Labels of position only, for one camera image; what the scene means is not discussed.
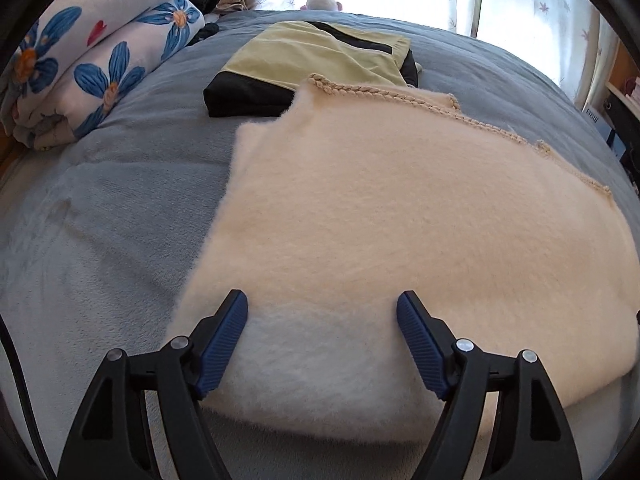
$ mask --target beige fuzzy sweater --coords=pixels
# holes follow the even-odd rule
[[[640,265],[609,189],[546,144],[415,89],[316,75],[281,118],[238,130],[167,339],[231,288],[247,294],[249,320],[205,404],[279,430],[431,436],[442,404],[395,319],[407,289],[485,351],[535,350],[564,405],[636,355]]]

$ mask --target white floral blanket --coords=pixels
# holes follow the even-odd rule
[[[32,148],[79,139],[202,26],[187,0],[55,0],[0,75],[7,135]]]

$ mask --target gray blanket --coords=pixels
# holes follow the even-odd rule
[[[452,92],[470,117],[512,128],[530,141],[546,140],[610,186],[640,247],[640,201],[622,167],[565,95],[515,56],[442,30],[351,14],[225,16],[220,33],[150,74],[99,132],[61,150],[31,153],[2,183],[0,312],[15,340],[54,466],[105,352],[114,346],[129,354],[158,348],[224,193],[234,132],[244,119],[208,118],[202,89],[269,24],[305,19],[408,36],[424,67],[422,88]],[[608,433],[578,435],[588,476],[630,424],[630,410],[620,415],[620,395],[625,390],[628,396],[632,388],[612,387],[572,412],[574,431],[593,431],[591,419],[608,424]],[[0,390],[28,440],[4,357]],[[601,413],[603,402],[614,410],[609,418]],[[423,451],[422,446],[356,446],[275,435],[215,415],[210,422],[235,479],[402,479]],[[594,434],[604,435],[597,452]]]

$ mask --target ribbed blue rubber pad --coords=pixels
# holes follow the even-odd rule
[[[202,353],[200,378],[195,385],[202,398],[220,386],[222,375],[246,325],[248,313],[247,298],[244,294],[239,294]]]
[[[414,306],[404,294],[398,298],[396,317],[424,386],[443,400],[451,388],[444,371],[444,357]]]

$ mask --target white plush toy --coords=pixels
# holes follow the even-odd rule
[[[342,10],[342,4],[335,0],[307,0],[300,10]]]

